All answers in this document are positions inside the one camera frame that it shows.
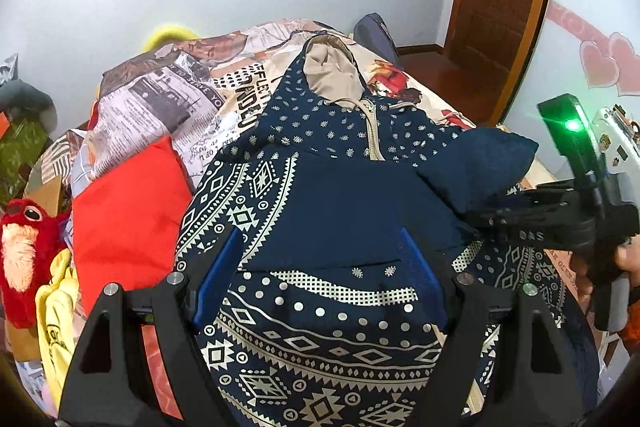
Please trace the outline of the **person's right hand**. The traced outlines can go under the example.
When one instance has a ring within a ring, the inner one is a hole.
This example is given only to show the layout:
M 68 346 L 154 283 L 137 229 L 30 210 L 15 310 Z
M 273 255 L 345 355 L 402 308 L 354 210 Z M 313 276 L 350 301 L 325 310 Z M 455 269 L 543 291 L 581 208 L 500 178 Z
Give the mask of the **person's right hand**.
M 616 265 L 629 274 L 630 286 L 632 288 L 639 286 L 640 281 L 640 253 L 639 253 L 639 236 L 634 236 L 627 245 L 617 248 L 615 254 Z M 587 277 L 588 265 L 586 260 L 580 254 L 572 254 L 570 257 L 570 269 L 576 275 L 576 287 L 578 294 L 578 303 L 583 307 L 588 305 L 593 285 Z

